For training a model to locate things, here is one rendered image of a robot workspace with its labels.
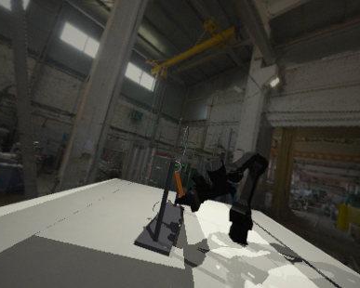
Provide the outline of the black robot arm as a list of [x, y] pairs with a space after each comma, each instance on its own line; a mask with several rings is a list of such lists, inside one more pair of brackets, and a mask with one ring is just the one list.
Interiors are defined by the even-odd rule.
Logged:
[[[243, 157], [232, 164], [224, 165], [223, 160], [219, 158], [206, 164], [207, 173], [218, 197], [230, 193], [234, 197], [236, 189], [231, 181], [239, 183], [244, 177], [244, 172], [247, 169], [249, 170], [240, 199], [233, 202], [229, 213], [229, 219], [233, 222], [229, 235], [233, 242], [248, 245], [247, 233], [253, 227], [249, 206], [259, 178], [265, 172], [267, 166], [268, 162], [263, 156], [251, 151], [246, 152]], [[205, 181], [202, 174], [199, 174], [197, 170], [190, 175], [190, 178], [198, 186], [198, 189], [204, 188], [209, 182], [209, 180]]]

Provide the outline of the orange handle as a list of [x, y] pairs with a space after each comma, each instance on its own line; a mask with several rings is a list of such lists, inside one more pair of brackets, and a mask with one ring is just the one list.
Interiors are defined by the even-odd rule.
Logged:
[[[179, 162], [176, 161], [176, 163], [178, 163], [178, 164], [180, 165]], [[180, 170], [181, 170], [181, 165], [180, 165]], [[175, 177], [176, 177], [176, 180], [177, 180], [180, 197], [182, 197], [182, 196], [184, 196], [184, 195], [183, 195], [182, 186], [181, 186], [181, 183], [180, 183], [180, 175], [179, 175], [179, 171], [180, 171], [180, 170], [178, 170], [177, 172], [174, 172], [174, 171], [173, 171], [173, 173], [175, 173]]]

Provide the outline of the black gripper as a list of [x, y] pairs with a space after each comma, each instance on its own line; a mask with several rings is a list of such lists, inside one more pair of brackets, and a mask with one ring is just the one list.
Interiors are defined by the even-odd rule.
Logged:
[[[210, 184], [209, 184], [210, 183]], [[187, 205], [191, 207], [192, 212], [198, 212], [200, 205], [205, 201], [211, 200], [214, 201], [215, 198], [218, 198], [216, 191], [214, 190], [212, 181], [207, 182], [207, 185], [198, 189], [196, 184], [193, 184], [194, 189], [190, 187], [184, 196], [179, 197], [175, 200], [176, 204]]]

